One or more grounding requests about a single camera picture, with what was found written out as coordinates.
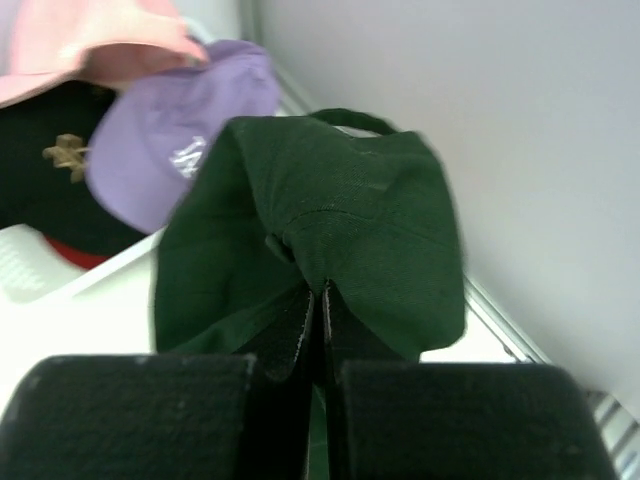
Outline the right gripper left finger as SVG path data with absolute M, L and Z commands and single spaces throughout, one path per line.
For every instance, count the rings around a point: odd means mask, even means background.
M 231 355 L 53 356 L 1 421 L 5 479 L 302 479 L 313 295 L 261 314 Z

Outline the pink baseball cap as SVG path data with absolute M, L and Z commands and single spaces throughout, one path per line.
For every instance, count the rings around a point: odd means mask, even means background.
M 207 62 L 170 1 L 4 1 L 1 105 L 68 80 L 122 86 Z

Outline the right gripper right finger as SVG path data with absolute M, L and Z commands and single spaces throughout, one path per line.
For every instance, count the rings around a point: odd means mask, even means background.
M 587 405 L 538 363 L 401 359 L 328 285 L 323 310 L 334 479 L 612 479 Z

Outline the dark green NY cap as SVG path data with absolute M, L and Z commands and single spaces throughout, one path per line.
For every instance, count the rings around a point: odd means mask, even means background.
M 281 296 L 327 283 L 405 358 L 463 335 L 440 160 L 419 134 L 346 109 L 232 119 L 157 248 L 157 350 L 232 352 Z

